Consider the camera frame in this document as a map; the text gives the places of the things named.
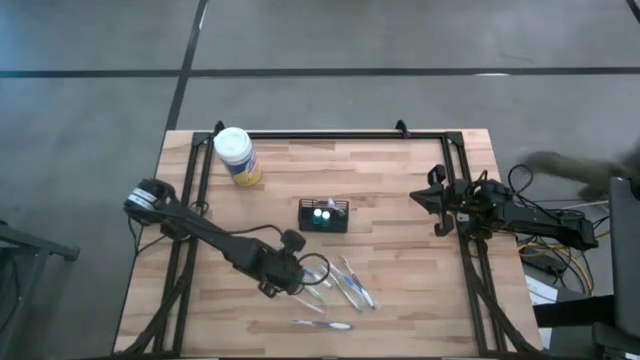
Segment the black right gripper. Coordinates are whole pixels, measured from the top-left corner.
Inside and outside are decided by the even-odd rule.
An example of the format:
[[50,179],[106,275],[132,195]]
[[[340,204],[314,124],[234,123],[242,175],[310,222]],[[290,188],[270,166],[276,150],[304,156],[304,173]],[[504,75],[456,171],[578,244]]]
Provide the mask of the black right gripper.
[[[429,214],[437,215],[439,221],[434,225],[434,233],[444,237],[454,228],[454,221],[443,206],[445,191],[443,182],[447,178],[447,168],[435,165],[427,173],[428,187],[409,193],[409,197],[423,207]],[[504,226],[503,207],[506,201],[506,187],[494,179],[479,179],[456,187],[462,193],[457,198],[454,212],[467,215],[471,234],[492,234]]]

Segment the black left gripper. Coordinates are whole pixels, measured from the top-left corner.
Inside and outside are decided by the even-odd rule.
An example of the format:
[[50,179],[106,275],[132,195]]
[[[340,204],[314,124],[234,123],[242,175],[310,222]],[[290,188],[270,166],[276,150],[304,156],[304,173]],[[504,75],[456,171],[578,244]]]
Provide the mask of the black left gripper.
[[288,229],[282,234],[281,242],[283,248],[279,250],[258,243],[249,247],[251,260],[247,274],[260,281],[258,289],[269,298],[279,293],[293,296],[303,290],[304,270],[296,254],[303,250],[306,240],[297,231]]

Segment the blue toothbrush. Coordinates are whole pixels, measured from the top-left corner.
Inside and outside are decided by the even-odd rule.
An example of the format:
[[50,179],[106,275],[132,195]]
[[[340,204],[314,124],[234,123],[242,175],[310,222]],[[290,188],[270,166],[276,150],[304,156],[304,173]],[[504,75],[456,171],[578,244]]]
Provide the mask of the blue toothbrush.
[[371,297],[371,295],[369,294],[369,292],[363,287],[363,285],[361,284],[358,276],[356,275],[356,273],[353,271],[348,259],[344,256],[340,256],[339,257],[340,261],[343,263],[343,265],[347,268],[348,272],[349,272],[349,277],[351,278],[352,282],[355,284],[355,286],[357,287],[358,291],[360,292],[360,294],[362,295],[362,298],[364,299],[364,301],[366,302],[366,304],[372,308],[373,310],[375,310],[377,308],[376,303],[374,302],[373,298]]
[[[309,268],[304,268],[304,271],[305,271],[304,281],[307,283],[315,283],[322,279],[322,276],[320,274],[314,272]],[[322,282],[320,282],[320,285],[329,289],[333,287],[333,285],[327,279],[324,279]]]

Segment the orange toothbrush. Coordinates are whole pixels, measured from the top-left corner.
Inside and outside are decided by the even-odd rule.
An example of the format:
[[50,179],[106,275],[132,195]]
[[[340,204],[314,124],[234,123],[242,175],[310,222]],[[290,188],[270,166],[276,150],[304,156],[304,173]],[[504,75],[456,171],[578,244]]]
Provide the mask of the orange toothbrush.
[[311,309],[314,312],[317,312],[317,313],[320,313],[320,314],[325,314],[326,313],[325,310],[321,306],[314,305],[314,304],[312,304],[312,303],[300,298],[299,296],[292,296],[292,298],[294,300],[296,300],[297,302],[301,303],[302,305],[304,305],[305,307]]

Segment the purple toothbrush in clear wrapper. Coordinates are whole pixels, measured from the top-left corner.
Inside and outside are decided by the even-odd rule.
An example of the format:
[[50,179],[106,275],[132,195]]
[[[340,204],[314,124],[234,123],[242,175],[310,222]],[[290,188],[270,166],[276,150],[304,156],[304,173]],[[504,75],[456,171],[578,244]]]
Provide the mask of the purple toothbrush in clear wrapper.
[[325,321],[317,321],[317,320],[292,320],[292,324],[302,325],[302,326],[310,326],[316,328],[323,329],[334,329],[341,331],[352,330],[353,327],[350,324],[342,323],[342,322],[325,322]]

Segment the disinfecting wipes canister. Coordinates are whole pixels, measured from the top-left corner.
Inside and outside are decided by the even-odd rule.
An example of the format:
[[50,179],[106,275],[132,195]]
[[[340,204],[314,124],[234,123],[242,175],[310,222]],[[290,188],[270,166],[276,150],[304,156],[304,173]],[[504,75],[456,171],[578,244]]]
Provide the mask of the disinfecting wipes canister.
[[261,169],[249,134],[238,127],[225,128],[214,137],[216,154],[238,186],[258,182]]

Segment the white paper sheet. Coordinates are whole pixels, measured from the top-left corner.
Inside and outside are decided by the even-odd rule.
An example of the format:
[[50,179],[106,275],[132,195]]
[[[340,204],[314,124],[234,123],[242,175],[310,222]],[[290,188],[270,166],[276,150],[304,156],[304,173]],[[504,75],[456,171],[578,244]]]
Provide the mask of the white paper sheet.
[[553,304],[557,302],[558,290],[533,277],[525,276],[531,303],[536,305]]

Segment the person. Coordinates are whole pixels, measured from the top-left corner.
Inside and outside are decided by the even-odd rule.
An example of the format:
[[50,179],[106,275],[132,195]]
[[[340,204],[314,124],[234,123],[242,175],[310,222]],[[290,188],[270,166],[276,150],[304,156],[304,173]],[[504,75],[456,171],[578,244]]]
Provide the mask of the person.
[[593,159],[563,155],[553,151],[535,151],[521,163],[533,173],[541,173],[582,183],[578,196],[585,202],[604,200],[609,179],[640,181],[640,139],[616,159]]

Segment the black aluminium rig frame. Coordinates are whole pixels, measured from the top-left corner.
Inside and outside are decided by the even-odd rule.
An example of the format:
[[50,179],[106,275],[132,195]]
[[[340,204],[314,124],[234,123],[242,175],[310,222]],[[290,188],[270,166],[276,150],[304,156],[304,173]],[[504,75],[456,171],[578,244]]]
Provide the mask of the black aluminium rig frame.
[[[249,187],[235,185],[215,155],[207,132],[171,131],[156,177],[171,184],[190,207],[207,204],[207,220],[279,245],[277,229],[295,228],[300,199],[346,200],[344,234],[306,235],[306,265],[326,257],[372,294],[373,310],[338,279],[362,313],[332,282],[300,298],[265,297],[254,280],[233,269],[215,248],[199,241],[174,243],[157,227],[146,229],[135,259],[114,351],[122,354],[145,330],[175,283],[184,296],[169,310],[147,355],[203,358],[474,357],[495,346],[487,308],[470,299],[456,234],[438,237],[435,217],[409,193],[424,188],[436,164],[451,177],[473,178],[497,167],[484,130],[372,132],[253,132],[262,170]],[[348,331],[292,324],[317,320],[350,324]]]

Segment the black stand frame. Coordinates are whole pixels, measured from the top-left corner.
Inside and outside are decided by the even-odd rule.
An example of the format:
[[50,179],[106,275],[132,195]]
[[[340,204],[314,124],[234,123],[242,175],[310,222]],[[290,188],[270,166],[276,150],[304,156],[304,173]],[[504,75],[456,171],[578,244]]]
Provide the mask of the black stand frame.
[[0,322],[0,360],[10,360],[18,348],[36,287],[49,257],[58,255],[73,262],[79,253],[77,246],[22,232],[0,220],[0,273],[2,262],[10,265],[12,271],[11,281],[0,285],[0,294],[15,295],[11,308]]

